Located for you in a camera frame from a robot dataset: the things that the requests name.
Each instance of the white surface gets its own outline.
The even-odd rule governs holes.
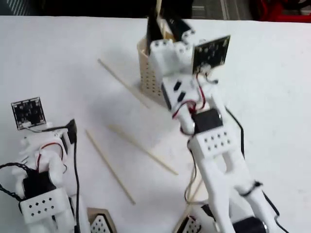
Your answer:
[[[310,232],[311,25],[190,22],[207,40],[231,34],[219,78],[224,102],[245,129],[246,161],[292,233]],[[147,20],[86,17],[0,17],[0,163],[17,158],[10,103],[41,97],[46,119],[78,124],[78,172],[87,206],[106,208],[120,233],[171,232],[185,204],[192,168],[186,138],[163,108],[148,110],[97,63],[138,84],[136,43]],[[174,176],[105,125],[120,124],[179,172]],[[85,136],[92,130],[127,184],[133,206]],[[73,169],[66,173],[73,180]],[[10,190],[14,177],[0,171]],[[1,232],[25,232],[17,202],[0,194]]]

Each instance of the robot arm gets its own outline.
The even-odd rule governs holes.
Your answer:
[[[71,151],[67,128],[35,132],[22,140],[26,149],[19,163],[33,169],[26,173],[17,167],[17,194],[23,199],[20,208],[31,233],[73,233],[76,226],[76,199],[69,197],[63,183],[68,151]],[[89,233],[86,208],[80,197],[80,232]]]
[[[248,233],[254,228],[257,233],[276,232],[270,206],[260,187],[254,188],[255,180],[228,120],[230,115],[214,85],[217,82],[208,79],[210,70],[225,62],[230,37],[206,43],[182,20],[164,17],[175,42],[149,38],[149,62],[161,84],[168,109],[173,118],[180,121],[181,132],[190,136],[188,147],[198,164],[209,195],[208,205],[220,232]],[[219,156],[225,161],[226,172],[214,161]],[[229,215],[232,190],[237,191],[253,211],[238,222],[232,222]]]

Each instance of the black circuit board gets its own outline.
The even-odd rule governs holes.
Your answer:
[[[192,73],[200,73],[201,67],[212,68],[223,65],[228,51],[230,36],[213,40],[194,47],[192,57]]]
[[[11,106],[18,130],[24,129],[23,123],[30,122],[27,127],[46,123],[40,97],[11,103]]]

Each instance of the perforated wooden box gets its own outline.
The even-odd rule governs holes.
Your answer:
[[[142,93],[166,107],[160,84],[157,83],[155,73],[148,62],[145,37],[138,42],[137,50],[140,68],[140,89]]]

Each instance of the red object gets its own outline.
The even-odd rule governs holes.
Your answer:
[[[307,16],[285,15],[282,0],[256,0],[260,10],[260,21],[310,23],[311,14]]]
[[[44,149],[45,147],[50,146],[50,145],[59,145],[59,146],[60,146],[60,149],[61,149],[61,151],[62,151],[61,160],[63,160],[64,151],[63,151],[62,145],[60,145],[60,144],[57,143],[57,142],[48,143],[48,144],[42,146],[42,147],[40,148],[40,150],[39,150],[39,156],[38,156],[38,160],[37,160],[37,171],[39,171],[39,165],[40,165],[40,159],[41,159],[41,153],[40,153],[40,151],[41,151],[42,149]]]

